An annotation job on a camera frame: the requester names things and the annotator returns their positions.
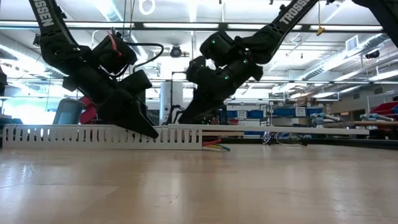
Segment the wooden floor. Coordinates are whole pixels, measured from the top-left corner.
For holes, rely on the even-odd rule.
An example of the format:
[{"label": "wooden floor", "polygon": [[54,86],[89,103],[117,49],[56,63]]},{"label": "wooden floor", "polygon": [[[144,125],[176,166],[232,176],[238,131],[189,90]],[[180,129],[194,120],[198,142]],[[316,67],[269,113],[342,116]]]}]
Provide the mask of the wooden floor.
[{"label": "wooden floor", "polygon": [[398,151],[0,151],[0,223],[398,223]]}]

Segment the white cable tray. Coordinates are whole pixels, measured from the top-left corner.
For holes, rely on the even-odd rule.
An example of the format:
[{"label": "white cable tray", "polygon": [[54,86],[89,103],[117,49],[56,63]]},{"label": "white cable tray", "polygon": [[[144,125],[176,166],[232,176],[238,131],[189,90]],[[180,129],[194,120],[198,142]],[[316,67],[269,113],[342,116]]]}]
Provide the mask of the white cable tray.
[{"label": "white cable tray", "polygon": [[201,130],[155,127],[157,139],[114,125],[15,125],[3,129],[4,148],[202,149]]},{"label": "white cable tray", "polygon": [[202,149],[202,131],[270,131],[302,134],[360,134],[366,129],[293,128],[170,124],[155,127],[157,139],[114,125],[16,125],[3,129],[6,148],[95,148],[95,149]]}]

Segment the white pillar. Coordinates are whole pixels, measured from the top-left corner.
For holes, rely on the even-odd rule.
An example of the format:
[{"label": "white pillar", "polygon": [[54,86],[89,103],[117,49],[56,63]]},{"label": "white pillar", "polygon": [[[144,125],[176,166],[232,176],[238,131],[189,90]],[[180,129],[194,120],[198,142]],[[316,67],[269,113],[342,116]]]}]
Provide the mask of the white pillar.
[{"label": "white pillar", "polygon": [[[160,85],[160,113],[159,113],[159,124],[162,125],[167,118],[171,110],[171,81],[163,82]],[[173,105],[183,106],[183,83],[173,83]]]}]

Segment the red cable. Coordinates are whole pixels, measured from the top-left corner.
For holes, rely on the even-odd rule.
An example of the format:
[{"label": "red cable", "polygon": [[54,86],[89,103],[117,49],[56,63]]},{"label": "red cable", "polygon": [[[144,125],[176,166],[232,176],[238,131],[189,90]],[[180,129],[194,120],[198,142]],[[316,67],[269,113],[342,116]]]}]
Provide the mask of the red cable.
[{"label": "red cable", "polygon": [[114,41],[112,34],[110,34],[110,33],[108,32],[108,36],[109,36],[109,38],[111,39],[113,50],[119,52],[119,57],[122,57],[122,53],[121,53],[120,51],[118,51],[118,46],[116,45],[116,41]]},{"label": "red cable", "polygon": [[211,146],[211,145],[214,145],[214,144],[217,144],[217,143],[220,143],[220,142],[221,142],[221,139],[217,139],[217,140],[211,141],[211,142],[203,142],[202,146]]}]

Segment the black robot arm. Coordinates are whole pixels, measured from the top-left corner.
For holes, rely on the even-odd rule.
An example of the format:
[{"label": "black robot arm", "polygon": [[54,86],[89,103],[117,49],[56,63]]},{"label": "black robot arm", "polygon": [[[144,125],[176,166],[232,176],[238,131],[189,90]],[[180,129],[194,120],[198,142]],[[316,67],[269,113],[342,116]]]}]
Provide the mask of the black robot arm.
[{"label": "black robot arm", "polygon": [[137,95],[152,85],[143,70],[118,82],[137,56],[121,34],[109,34],[93,50],[78,45],[67,29],[64,13],[55,0],[29,0],[40,27],[43,59],[68,76],[63,87],[79,89],[97,106],[99,118],[109,124],[157,138],[149,118],[142,113]]},{"label": "black robot arm", "polygon": [[[384,30],[398,45],[398,0],[353,0],[368,7]],[[193,100],[181,115],[180,123],[191,123],[219,107],[225,99],[250,77],[259,81],[263,75],[257,64],[271,61],[286,35],[318,4],[318,0],[293,0],[280,8],[271,24],[250,37],[232,39],[226,32],[211,35],[200,47],[203,56],[192,60],[187,69],[187,80],[198,85]],[[212,59],[217,69],[206,66]]]}]

